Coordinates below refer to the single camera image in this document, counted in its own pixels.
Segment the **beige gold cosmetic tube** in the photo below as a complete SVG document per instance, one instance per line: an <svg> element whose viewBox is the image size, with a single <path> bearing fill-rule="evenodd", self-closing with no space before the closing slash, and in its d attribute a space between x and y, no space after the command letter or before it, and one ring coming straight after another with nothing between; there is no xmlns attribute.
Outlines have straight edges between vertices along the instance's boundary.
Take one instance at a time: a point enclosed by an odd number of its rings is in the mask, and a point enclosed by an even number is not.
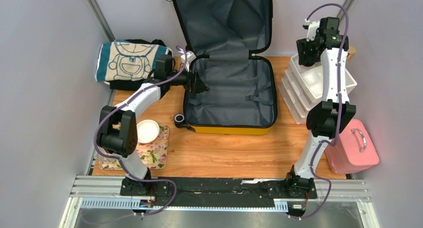
<svg viewBox="0 0 423 228"><path fill-rule="evenodd" d="M356 54L357 50L355 47L350 46L348 49L347 61L351 61L354 55Z"/></svg>

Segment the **yellow cartoon hard-shell suitcase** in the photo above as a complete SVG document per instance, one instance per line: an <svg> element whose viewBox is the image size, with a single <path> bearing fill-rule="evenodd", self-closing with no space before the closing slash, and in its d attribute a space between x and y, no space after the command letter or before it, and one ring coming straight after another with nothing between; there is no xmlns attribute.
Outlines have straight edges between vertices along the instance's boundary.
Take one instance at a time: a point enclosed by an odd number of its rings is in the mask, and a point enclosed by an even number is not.
<svg viewBox="0 0 423 228"><path fill-rule="evenodd" d="M177 128L197 133L264 135L278 116L271 62L273 0L167 0L186 50L208 92L185 92Z"/></svg>

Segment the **black garment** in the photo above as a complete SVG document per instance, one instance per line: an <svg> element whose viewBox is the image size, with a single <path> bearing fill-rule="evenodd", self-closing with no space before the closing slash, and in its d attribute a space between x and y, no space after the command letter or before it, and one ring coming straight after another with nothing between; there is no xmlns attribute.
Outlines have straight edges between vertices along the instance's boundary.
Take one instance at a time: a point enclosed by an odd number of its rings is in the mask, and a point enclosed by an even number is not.
<svg viewBox="0 0 423 228"><path fill-rule="evenodd" d="M156 68L159 55L171 54L160 39L117 39L110 46L106 82L111 89L136 91Z"/></svg>

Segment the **teal cream cartoon shirt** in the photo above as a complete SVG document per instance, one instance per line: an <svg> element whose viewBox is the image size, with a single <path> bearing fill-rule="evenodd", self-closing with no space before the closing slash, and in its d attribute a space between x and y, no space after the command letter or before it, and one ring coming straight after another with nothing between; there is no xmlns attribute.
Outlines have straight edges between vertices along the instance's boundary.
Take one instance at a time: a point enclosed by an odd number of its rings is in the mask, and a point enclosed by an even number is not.
<svg viewBox="0 0 423 228"><path fill-rule="evenodd" d="M95 80L108 83L116 80L146 79L150 72L155 70L157 58L171 54L169 47L159 44L121 39L104 43L97 58Z"/></svg>

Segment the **pink jewelry box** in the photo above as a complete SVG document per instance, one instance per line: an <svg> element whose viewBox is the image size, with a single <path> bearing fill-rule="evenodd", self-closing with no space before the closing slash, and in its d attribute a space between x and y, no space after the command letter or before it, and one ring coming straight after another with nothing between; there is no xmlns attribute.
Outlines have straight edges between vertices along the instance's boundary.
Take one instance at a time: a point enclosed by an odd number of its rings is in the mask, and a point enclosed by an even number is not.
<svg viewBox="0 0 423 228"><path fill-rule="evenodd" d="M375 146L364 126L353 119L340 133L336 146L328 146L325 155L333 173L358 173L380 162Z"/></svg>

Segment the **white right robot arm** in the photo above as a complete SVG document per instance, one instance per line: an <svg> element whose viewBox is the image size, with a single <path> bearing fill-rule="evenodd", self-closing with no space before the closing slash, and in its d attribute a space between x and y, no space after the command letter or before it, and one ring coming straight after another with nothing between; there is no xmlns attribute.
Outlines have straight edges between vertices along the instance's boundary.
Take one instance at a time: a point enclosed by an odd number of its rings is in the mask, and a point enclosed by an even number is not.
<svg viewBox="0 0 423 228"><path fill-rule="evenodd" d="M323 91L320 102L309 112L306 127L307 142L299 160L286 175L284 190L289 197L311 194L315 168L325 149L336 144L339 134L356 114L346 88L348 36L339 32L339 19L325 17L320 21L305 21L307 36L296 42L299 65L310 67L321 63Z"/></svg>

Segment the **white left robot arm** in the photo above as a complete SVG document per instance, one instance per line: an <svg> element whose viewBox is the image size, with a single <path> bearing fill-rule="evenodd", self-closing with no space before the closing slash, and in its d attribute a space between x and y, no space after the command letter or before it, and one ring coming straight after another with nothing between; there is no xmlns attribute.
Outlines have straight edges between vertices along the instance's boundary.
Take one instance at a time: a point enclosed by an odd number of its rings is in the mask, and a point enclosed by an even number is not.
<svg viewBox="0 0 423 228"><path fill-rule="evenodd" d="M138 90L124 102L101 109L93 139L97 153L115 159L125 171L120 190L123 196L149 195L154 188L150 169L136 152L140 115L159 101L171 86L183 86L193 94L209 91L198 73L188 71L185 64L174 70L174 59L167 54L158 56L155 69L140 82Z"/></svg>

